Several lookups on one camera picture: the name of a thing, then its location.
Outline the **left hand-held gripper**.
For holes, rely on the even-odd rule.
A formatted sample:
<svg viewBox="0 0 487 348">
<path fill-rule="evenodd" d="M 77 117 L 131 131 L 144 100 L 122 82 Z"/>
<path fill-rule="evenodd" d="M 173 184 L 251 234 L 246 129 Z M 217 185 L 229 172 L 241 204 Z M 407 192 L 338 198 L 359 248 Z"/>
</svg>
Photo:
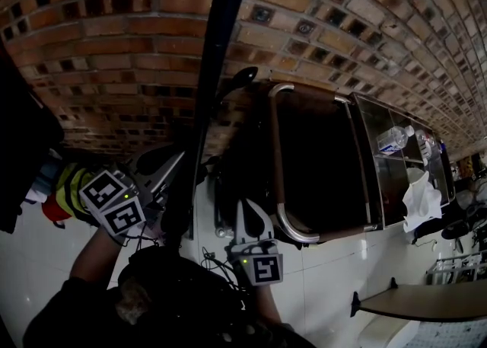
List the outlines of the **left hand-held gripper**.
<svg viewBox="0 0 487 348">
<path fill-rule="evenodd" d="M 171 155 L 151 172 L 151 149 L 146 146 L 124 161 L 125 169 L 100 170 L 78 195 L 88 212 L 114 238 L 127 238 L 134 228 L 141 236 L 161 238 L 160 223 L 167 190 L 185 152 Z"/>
</svg>

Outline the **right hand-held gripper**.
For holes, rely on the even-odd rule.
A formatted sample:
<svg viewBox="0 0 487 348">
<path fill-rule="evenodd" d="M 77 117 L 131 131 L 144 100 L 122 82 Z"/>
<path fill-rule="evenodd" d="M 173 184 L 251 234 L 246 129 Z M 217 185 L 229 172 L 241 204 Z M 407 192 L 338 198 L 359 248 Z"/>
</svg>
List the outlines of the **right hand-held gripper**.
<svg viewBox="0 0 487 348">
<path fill-rule="evenodd" d="M 256 203 L 250 207 L 253 218 L 255 238 L 258 241 L 247 244 L 247 231 L 244 215 L 245 200 L 237 202 L 237 215 L 234 228 L 236 243 L 228 247 L 228 260 L 237 280 L 245 286 L 268 286 L 283 280 L 283 255 L 279 253 L 274 240 L 274 227 L 269 215 Z"/>
</svg>

